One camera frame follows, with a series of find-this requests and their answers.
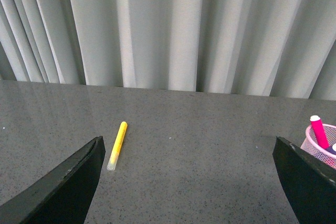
purple marker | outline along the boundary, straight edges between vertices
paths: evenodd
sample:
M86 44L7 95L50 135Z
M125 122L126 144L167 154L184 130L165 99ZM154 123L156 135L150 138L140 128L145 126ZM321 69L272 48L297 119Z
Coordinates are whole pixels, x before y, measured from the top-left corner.
M330 152L331 154L336 155L336 144L329 146L328 148L325 149L326 151Z

pink mesh pen holder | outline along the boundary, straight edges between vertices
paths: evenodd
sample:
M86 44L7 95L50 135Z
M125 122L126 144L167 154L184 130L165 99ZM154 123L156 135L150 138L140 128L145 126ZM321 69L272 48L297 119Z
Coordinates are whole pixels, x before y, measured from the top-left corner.
M323 128L327 135L329 146L336 144L336 126L323 124ZM331 154L318 145L311 125L306 129L306 139L301 145L301 149L336 169L336 155Z

gray curtain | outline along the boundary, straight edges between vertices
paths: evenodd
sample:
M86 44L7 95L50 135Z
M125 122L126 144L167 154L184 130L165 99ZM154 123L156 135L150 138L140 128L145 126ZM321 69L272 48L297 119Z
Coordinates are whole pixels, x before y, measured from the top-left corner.
M336 100L336 0L0 0L0 74Z

curtain fold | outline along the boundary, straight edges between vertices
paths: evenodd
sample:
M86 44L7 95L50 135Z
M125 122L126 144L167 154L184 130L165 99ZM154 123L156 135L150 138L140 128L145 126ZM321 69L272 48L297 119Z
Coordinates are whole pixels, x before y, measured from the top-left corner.
M336 0L0 0L4 80L336 100Z

pink marker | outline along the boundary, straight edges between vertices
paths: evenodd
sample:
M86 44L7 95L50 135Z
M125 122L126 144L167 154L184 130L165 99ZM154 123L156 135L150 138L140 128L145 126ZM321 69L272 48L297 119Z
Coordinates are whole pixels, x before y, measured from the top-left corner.
M329 147L329 144L328 144L326 133L324 132L322 120L320 119L318 115L312 115L310 117L310 123L314 130L317 143L323 149L327 149Z

